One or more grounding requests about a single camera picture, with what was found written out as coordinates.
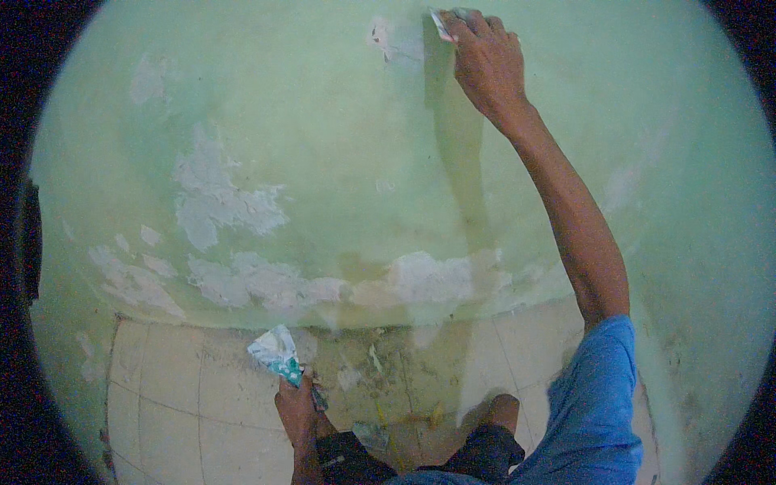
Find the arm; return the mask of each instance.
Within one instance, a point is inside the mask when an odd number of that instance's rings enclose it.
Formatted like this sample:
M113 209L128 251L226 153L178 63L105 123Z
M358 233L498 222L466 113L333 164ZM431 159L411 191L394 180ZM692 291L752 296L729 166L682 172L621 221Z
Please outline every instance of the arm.
M293 477L291 485L323 485L323 473L315 448L315 408L312 396L313 381L304 376L297 389L282 377L275 395L280 421L293 446Z
M474 106L502 132L528 169L547 210L563 267L590 331L630 311L620 250L593 197L525 97L520 42L496 17L443 14L456 42L456 78Z

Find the hand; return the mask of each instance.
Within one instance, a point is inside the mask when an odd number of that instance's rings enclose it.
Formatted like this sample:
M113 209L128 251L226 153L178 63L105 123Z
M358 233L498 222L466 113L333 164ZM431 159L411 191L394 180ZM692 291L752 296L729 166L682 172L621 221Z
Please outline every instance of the hand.
M279 391L275 395L275 407L278 408L280 421L294 448L315 439L317 419L312 388L313 380L308 376L302 376L299 389L285 378L280 378Z
M518 36L504 30L498 17L483 18L478 10L468 10L465 22L451 12L440 13L456 40L456 80L480 113L511 138L531 106Z

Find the black shorts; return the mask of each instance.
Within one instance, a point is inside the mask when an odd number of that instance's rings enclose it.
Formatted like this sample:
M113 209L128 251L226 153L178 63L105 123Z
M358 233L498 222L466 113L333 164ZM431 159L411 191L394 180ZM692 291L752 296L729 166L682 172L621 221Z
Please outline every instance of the black shorts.
M366 485L382 483L397 475L393 468L371 456L351 432L319 439L316 448L325 483ZM487 483L503 483L509 468L519 465L524 458L525 451L508 429L481 424L447 463L418 469L460 473Z

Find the blue t-shirt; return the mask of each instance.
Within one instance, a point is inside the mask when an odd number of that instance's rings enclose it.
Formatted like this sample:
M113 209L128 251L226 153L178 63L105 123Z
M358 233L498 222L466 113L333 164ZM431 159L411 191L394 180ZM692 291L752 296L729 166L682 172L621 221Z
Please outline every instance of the blue t-shirt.
M631 430L636 364L633 323L602 321L580 343L547 390L544 439L510 475L514 485L631 484L641 466L641 439ZM482 485L467 475L413 472L386 485Z

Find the person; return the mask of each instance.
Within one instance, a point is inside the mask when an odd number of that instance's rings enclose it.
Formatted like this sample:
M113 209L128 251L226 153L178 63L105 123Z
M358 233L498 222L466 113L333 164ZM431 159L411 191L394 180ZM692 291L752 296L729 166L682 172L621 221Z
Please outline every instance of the person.
M352 433L316 413L310 380L281 379L275 403L294 451L294 484L634 483L643 447L632 433L634 330L625 263L587 187L525 95L520 41L497 17L442 12L456 42L456 79L512 143L544 202L584 318L585 336L549 387L544 439L522 461L514 441L519 402L495 399L480 426L444 465L397 476ZM508 470L520 463L512 474Z

